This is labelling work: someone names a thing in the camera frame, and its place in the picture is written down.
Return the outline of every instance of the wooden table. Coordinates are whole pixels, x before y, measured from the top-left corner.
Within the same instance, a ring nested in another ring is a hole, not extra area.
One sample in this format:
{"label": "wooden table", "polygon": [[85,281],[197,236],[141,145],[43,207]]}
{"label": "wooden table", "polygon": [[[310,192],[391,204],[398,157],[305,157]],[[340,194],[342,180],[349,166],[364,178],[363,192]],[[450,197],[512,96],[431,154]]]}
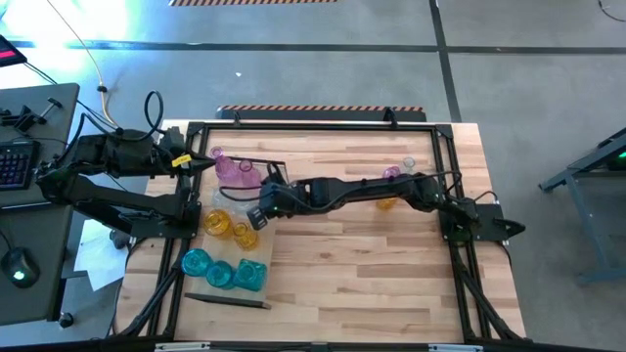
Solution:
{"label": "wooden table", "polygon": [[[184,132],[187,123],[168,120],[164,127],[176,125]],[[475,197],[491,189],[478,126],[453,124],[453,130],[466,195]],[[209,136],[209,148],[213,146],[234,156],[284,160],[291,180],[377,178],[408,155],[419,171],[434,172],[431,141],[416,132],[215,130]],[[147,193],[172,193],[174,187],[173,180],[157,178]],[[192,247],[202,241],[203,235],[198,236]],[[163,242],[145,241],[131,257],[117,306],[119,328],[153,293]],[[477,242],[476,252],[486,296],[509,326],[524,335],[505,251]],[[278,220],[267,288],[271,310],[182,298],[176,339],[462,341],[450,253],[437,213],[421,213],[401,201],[389,212],[361,202],[326,215]],[[185,281],[183,292],[188,289]],[[161,310],[161,329],[170,297],[168,293]],[[470,295],[468,302],[479,333]]]}

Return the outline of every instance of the yellow label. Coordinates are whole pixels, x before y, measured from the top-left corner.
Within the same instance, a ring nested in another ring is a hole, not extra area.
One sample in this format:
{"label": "yellow label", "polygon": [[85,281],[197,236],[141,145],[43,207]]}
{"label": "yellow label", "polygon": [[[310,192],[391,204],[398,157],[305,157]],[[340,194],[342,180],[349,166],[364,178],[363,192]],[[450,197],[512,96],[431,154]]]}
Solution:
{"label": "yellow label", "polygon": [[189,154],[178,156],[172,160],[172,166],[176,167],[180,164],[184,164],[185,162],[189,162],[191,160],[192,160],[192,156]]}

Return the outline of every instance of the blue glass cup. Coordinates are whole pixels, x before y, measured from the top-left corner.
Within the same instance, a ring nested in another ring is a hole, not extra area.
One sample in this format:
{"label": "blue glass cup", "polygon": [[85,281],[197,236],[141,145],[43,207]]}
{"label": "blue glass cup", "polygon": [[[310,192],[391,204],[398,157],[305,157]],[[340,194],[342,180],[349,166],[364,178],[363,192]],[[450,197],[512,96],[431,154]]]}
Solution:
{"label": "blue glass cup", "polygon": [[267,266],[251,260],[242,259],[235,273],[233,284],[237,287],[259,292],[265,285]]}
{"label": "blue glass cup", "polygon": [[208,268],[206,280],[211,286],[231,289],[233,285],[233,267],[223,260],[218,260]]}
{"label": "blue glass cup", "polygon": [[183,273],[190,277],[201,277],[206,275],[211,264],[213,264],[213,260],[204,249],[192,249],[183,257]]}

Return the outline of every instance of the keyboard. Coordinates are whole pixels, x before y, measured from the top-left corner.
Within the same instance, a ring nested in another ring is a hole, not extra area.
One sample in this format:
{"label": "keyboard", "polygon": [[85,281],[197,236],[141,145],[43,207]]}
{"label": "keyboard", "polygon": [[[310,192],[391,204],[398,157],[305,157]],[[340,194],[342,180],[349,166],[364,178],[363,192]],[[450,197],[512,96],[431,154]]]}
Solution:
{"label": "keyboard", "polygon": [[37,141],[0,143],[0,191],[27,189],[38,153]]}

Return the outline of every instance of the concrete floor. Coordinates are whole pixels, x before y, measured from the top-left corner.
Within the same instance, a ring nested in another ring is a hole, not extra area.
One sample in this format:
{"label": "concrete floor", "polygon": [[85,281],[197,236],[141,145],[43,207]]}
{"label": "concrete floor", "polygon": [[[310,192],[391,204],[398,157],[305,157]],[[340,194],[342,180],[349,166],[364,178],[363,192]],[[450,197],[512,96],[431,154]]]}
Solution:
{"label": "concrete floor", "polygon": [[[60,82],[81,85],[80,99],[99,105],[86,54],[62,49],[71,39],[44,5],[10,8],[0,32],[37,40],[29,61]],[[436,43],[427,0],[339,0],[336,4],[168,8],[166,1],[75,0],[60,4],[89,39],[149,42],[402,44]],[[605,0],[617,16],[626,3]],[[626,46],[626,24],[605,17],[596,0],[439,0],[448,45]],[[19,13],[43,21],[31,26]],[[113,26],[108,16],[118,21]],[[450,121],[434,53],[93,51],[112,89],[111,113],[145,128],[145,95],[159,90],[167,118],[210,118],[220,105],[419,105],[429,121]],[[595,258],[565,190],[536,185],[595,143],[624,127],[624,56],[450,56],[463,122],[479,123],[494,191],[505,213],[527,226],[511,252],[529,337],[549,343],[624,350],[626,281],[579,286]],[[22,66],[0,70],[0,88],[43,84]],[[84,133],[94,133],[91,126]],[[99,179],[112,186],[106,178]],[[146,180],[124,179],[136,192]],[[72,236],[80,229],[74,219]],[[64,309],[76,324],[0,328],[0,345],[104,336],[115,286],[91,292],[68,283]]]}

